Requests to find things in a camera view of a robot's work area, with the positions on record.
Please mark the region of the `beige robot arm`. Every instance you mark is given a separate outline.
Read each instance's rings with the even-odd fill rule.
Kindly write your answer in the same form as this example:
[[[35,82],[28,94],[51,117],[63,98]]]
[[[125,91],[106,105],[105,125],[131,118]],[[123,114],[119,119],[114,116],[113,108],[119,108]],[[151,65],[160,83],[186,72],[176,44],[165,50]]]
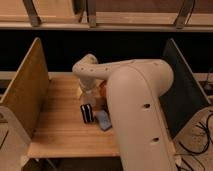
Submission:
[[[176,171],[159,102],[174,79],[168,63],[133,59],[100,64],[87,55],[72,71],[83,90],[92,89],[97,79],[107,82],[107,106],[124,171]]]

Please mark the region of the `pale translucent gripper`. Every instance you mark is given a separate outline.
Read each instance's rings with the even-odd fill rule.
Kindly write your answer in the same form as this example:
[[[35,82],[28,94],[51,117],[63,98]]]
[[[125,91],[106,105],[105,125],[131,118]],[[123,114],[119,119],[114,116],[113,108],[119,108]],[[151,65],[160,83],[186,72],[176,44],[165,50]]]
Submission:
[[[96,105],[96,99],[91,90],[89,91],[79,90],[79,100],[81,101],[82,104],[90,104],[92,107]]]

